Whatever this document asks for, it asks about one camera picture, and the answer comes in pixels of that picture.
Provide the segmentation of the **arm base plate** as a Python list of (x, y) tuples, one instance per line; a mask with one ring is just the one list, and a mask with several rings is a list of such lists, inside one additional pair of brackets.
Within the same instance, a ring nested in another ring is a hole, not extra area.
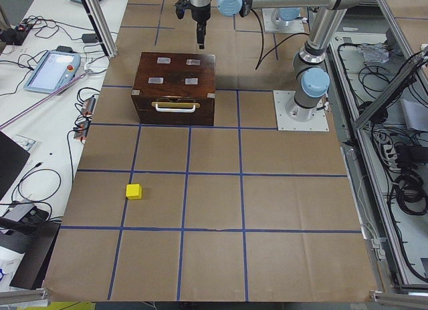
[(266, 33), (300, 33), (308, 20), (299, 7), (265, 8), (262, 15)]
[(274, 90), (274, 106), (279, 131), (328, 132), (322, 101), (312, 109), (301, 108), (294, 99), (295, 91)]

